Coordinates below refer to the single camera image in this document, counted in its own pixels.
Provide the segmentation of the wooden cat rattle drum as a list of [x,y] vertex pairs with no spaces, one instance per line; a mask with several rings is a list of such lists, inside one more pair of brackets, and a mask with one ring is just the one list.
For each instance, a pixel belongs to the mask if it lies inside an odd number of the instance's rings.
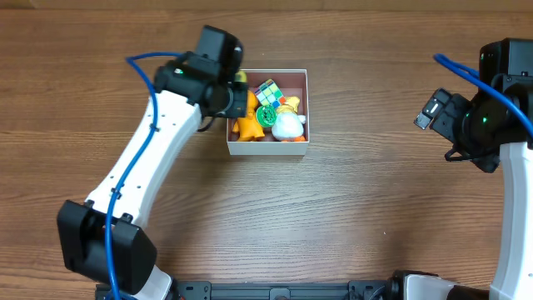
[[235,74],[235,82],[246,83],[247,82],[247,74],[243,70],[238,71]]

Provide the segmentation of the colourful puzzle cube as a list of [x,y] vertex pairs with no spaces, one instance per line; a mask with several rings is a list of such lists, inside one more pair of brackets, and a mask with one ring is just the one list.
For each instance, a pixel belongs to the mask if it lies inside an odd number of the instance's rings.
[[268,79],[262,83],[255,90],[254,94],[262,106],[278,108],[286,102],[286,98],[281,89],[272,79]]

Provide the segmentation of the green round plastic toy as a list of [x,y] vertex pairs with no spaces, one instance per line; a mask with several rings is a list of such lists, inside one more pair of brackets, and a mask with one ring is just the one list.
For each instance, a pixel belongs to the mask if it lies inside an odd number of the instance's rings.
[[260,106],[256,110],[256,120],[263,128],[271,128],[276,118],[276,109],[272,105]]

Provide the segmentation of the orange dinosaur toy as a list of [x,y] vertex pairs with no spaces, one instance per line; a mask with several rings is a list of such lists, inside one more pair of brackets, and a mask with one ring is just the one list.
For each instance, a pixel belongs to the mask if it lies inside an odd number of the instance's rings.
[[256,95],[247,91],[247,114],[239,117],[232,128],[233,133],[238,134],[238,142],[252,142],[265,137],[263,127],[256,118],[256,108],[259,105]]

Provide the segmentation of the white plush duck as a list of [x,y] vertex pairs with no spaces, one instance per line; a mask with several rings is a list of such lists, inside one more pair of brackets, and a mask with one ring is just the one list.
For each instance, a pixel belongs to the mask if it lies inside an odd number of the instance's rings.
[[298,114],[300,98],[287,97],[276,109],[276,122],[271,128],[273,137],[281,142],[305,142],[304,125],[306,116]]

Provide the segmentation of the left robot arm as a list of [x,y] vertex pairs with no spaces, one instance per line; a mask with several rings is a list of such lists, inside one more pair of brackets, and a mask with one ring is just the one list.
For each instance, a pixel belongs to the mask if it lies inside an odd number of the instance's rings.
[[112,170],[82,203],[67,200],[57,215],[64,264],[97,282],[97,299],[177,299],[177,281],[156,265],[144,229],[156,195],[179,152],[210,118],[241,118],[246,79],[244,47],[219,28],[204,26],[194,51],[165,52],[154,78],[127,57],[149,98],[137,130]]

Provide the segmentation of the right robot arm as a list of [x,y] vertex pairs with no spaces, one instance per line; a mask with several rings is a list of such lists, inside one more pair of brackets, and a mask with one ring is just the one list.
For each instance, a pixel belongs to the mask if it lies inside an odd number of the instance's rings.
[[473,69],[437,53],[434,60],[477,87],[468,100],[437,89],[414,123],[451,142],[448,162],[473,163],[485,173],[502,168],[504,208],[495,276],[487,289],[435,274],[396,271],[379,299],[496,299],[532,297],[532,41],[505,38],[486,44]]

